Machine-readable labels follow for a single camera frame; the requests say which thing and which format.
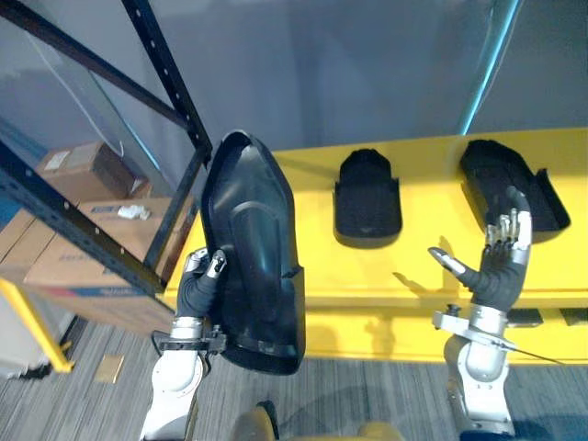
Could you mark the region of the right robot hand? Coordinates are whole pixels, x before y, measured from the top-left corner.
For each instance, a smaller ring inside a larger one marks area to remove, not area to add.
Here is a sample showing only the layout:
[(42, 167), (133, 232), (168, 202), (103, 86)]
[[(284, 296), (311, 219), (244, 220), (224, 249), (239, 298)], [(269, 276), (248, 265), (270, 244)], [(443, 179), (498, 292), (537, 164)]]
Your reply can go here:
[(480, 268), (466, 266), (439, 247), (428, 253), (471, 293), (474, 305), (503, 313), (519, 299), (532, 246), (533, 221), (526, 195), (514, 186), (505, 190), (507, 210), (485, 226)]

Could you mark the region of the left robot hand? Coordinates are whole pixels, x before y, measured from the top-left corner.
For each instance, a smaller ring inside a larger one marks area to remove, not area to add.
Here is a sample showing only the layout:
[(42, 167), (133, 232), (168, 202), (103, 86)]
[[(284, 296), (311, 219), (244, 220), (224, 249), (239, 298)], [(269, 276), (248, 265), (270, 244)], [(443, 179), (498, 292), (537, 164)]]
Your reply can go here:
[(226, 265), (227, 257), (221, 249), (210, 254), (200, 248), (187, 256), (177, 291), (177, 317), (209, 315)]

